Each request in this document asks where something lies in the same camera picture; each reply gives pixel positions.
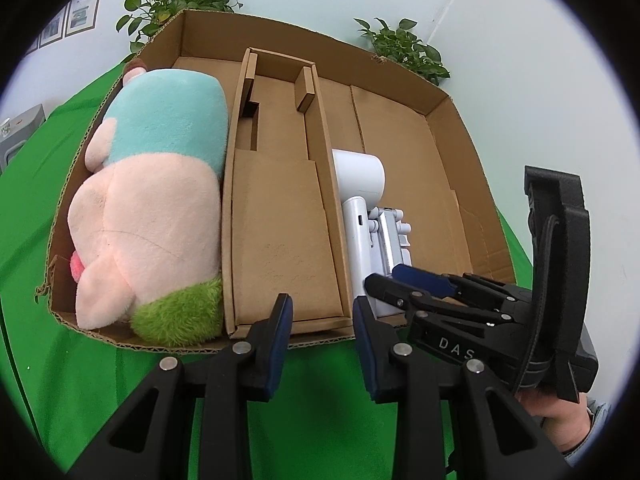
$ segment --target green plant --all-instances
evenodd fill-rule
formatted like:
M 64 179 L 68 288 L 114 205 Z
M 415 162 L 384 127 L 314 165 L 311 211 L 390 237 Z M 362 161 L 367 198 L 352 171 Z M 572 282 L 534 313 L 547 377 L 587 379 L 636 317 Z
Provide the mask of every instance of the green plant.
M 438 85 L 441 78 L 450 77 L 442 64 L 440 53 L 411 32 L 417 22 L 404 18 L 396 30 L 391 30 L 384 20 L 376 19 L 382 24 L 378 32 L 371 30 L 369 23 L 364 20 L 354 18 L 364 27 L 359 30 L 369 39 L 381 60 L 395 61 L 434 85 Z
M 129 23 L 127 32 L 130 36 L 136 34 L 136 39 L 130 42 L 131 53 L 135 54 L 144 45 L 140 40 L 152 38 L 162 25 L 183 9 L 234 12 L 235 6 L 240 9 L 242 4 L 236 1 L 230 6 L 229 0 L 124 0 L 124 8 L 130 14 L 125 14 L 118 20 L 116 30 L 120 31 Z

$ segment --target silver rivet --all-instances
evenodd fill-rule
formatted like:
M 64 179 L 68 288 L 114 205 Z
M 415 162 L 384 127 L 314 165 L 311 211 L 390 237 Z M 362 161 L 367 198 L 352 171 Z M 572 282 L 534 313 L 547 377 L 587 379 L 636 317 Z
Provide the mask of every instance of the silver rivet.
M 251 351 L 251 343 L 248 341 L 238 341 L 233 345 L 234 354 L 243 355 L 248 354 Z
M 396 355 L 407 356 L 413 351 L 412 346 L 407 343 L 396 343 L 394 345 L 394 354 Z
M 166 371 L 173 370 L 178 365 L 178 359 L 175 357 L 163 357 L 160 361 L 160 369 Z
M 469 359 L 466 362 L 466 369 L 475 374 L 484 372 L 484 363 L 480 359 Z

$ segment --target gray machine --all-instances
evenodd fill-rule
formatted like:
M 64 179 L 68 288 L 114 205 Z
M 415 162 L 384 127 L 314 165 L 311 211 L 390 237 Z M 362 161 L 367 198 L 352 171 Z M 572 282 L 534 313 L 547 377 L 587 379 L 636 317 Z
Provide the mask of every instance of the gray machine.
M 44 120 L 44 108 L 42 105 L 36 105 L 16 118 L 7 119 L 0 124 L 0 174 L 4 173 L 9 161 Z

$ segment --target stuffed animal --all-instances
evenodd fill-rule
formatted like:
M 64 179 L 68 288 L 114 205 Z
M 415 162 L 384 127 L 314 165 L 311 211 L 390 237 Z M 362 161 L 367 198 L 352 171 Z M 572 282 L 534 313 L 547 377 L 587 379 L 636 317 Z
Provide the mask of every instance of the stuffed animal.
M 146 341 L 196 344 L 222 330 L 220 179 L 228 117 L 217 79 L 125 66 L 84 154 L 93 174 L 68 212 L 76 322 L 129 321 Z

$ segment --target blue gripper pad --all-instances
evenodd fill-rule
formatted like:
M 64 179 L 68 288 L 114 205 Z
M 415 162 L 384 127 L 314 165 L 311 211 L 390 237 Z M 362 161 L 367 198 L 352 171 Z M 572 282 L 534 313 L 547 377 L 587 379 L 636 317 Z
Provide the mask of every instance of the blue gripper pad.
M 378 379 L 376 377 L 376 359 L 373 353 L 371 339 L 367 332 L 362 311 L 358 301 L 353 302 L 353 331 L 356 336 L 356 351 L 360 359 L 360 368 L 364 378 L 364 386 L 371 396 L 371 400 L 375 400 L 378 396 Z
M 391 277 L 409 286 L 426 290 L 434 298 L 452 298 L 456 294 L 456 288 L 443 275 L 416 267 L 396 265 L 391 271 Z
M 282 377 L 282 369 L 284 368 L 284 357 L 287 353 L 289 345 L 289 336 L 291 334 L 291 325 L 293 323 L 293 300 L 288 297 L 285 301 L 278 327 L 273 337 L 273 345 L 269 354 L 269 371 L 265 383 L 265 393 L 269 399 L 273 397 L 280 386 L 280 378 Z

